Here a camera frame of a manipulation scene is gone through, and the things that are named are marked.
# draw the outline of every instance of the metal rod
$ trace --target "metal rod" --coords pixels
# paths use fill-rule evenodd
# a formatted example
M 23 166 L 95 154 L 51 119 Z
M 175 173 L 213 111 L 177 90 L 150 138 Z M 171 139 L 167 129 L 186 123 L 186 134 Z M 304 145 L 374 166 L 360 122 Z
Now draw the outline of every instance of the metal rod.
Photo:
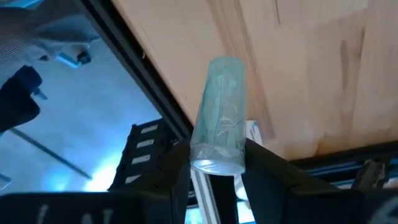
M 56 159 L 57 161 L 59 161 L 60 163 L 62 163 L 65 166 L 67 166 L 71 170 L 74 170 L 75 172 L 77 172 L 81 176 L 83 176 L 83 177 L 85 177 L 87 179 L 90 179 L 90 180 L 92 179 L 92 177 L 90 175 L 88 175 L 86 172 L 81 170 L 79 167 L 77 167 L 76 165 L 73 165 L 71 162 L 69 162 L 66 159 L 62 158 L 61 156 L 59 156 L 55 152 L 51 151 L 49 148 L 43 146 L 41 143 L 39 143 L 35 139 L 31 138 L 27 134 L 23 133 L 22 131 L 20 131 L 20 130 L 18 130 L 16 128 L 11 128 L 10 132 L 14 133 L 16 136 L 18 136 L 18 137 L 22 138 L 23 140 L 27 141 L 29 144 L 33 145 L 37 149 L 40 149 L 42 152 L 44 152 L 47 155 L 51 156 L 52 158 Z

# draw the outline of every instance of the plastic cup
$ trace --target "plastic cup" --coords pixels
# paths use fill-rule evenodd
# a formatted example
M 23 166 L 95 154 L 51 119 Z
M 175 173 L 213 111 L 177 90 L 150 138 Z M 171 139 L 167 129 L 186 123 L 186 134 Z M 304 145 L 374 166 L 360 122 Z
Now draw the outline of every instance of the plastic cup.
M 195 129 L 191 166 L 214 175 L 244 172 L 246 139 L 245 66 L 236 57 L 211 61 Z

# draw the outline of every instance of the wooden surface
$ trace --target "wooden surface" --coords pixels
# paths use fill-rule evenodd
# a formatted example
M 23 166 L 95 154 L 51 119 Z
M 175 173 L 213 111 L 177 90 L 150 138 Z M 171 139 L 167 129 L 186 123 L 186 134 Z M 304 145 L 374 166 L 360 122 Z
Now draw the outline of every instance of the wooden surface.
M 194 122 L 209 62 L 246 64 L 248 116 L 286 159 L 398 139 L 396 0 L 113 0 Z

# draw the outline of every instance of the wooden board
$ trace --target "wooden board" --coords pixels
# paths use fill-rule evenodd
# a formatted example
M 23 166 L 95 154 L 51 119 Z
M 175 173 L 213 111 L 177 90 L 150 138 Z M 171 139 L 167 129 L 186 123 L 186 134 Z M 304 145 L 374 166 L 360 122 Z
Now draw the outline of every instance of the wooden board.
M 194 122 L 209 62 L 246 65 L 248 116 L 286 159 L 398 139 L 396 0 L 113 0 Z

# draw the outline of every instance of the black object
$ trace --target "black object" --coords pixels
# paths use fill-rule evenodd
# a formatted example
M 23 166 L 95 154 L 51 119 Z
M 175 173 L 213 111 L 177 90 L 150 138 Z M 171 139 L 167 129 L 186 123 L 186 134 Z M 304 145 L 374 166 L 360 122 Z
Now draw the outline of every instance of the black object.
M 83 51 L 82 53 L 77 55 L 77 61 L 81 62 L 81 64 L 84 65 L 91 62 L 91 57 L 87 51 Z
M 381 161 L 371 159 L 366 161 L 359 170 L 352 185 L 353 189 L 382 189 L 388 182 L 388 167 L 390 159 Z
M 366 161 L 383 161 L 386 158 L 398 158 L 398 141 L 373 144 L 308 159 L 299 159 L 290 163 L 310 175 L 333 185 L 346 185 L 353 184 L 357 173 L 362 169 Z M 398 177 L 398 169 L 395 169 L 396 167 L 398 167 L 398 160 L 391 160 L 386 170 L 390 178 Z
M 2 223 L 184 223 L 189 141 L 123 189 L 101 194 L 17 194 L 0 198 Z M 242 175 L 258 224 L 394 223 L 396 190 L 341 190 L 251 140 Z
M 156 166 L 159 159 L 177 143 L 163 119 L 133 125 L 121 162 L 109 190 L 118 190 Z
M 23 66 L 0 89 L 0 133 L 34 119 L 40 108 L 30 97 L 42 84 L 40 75 Z

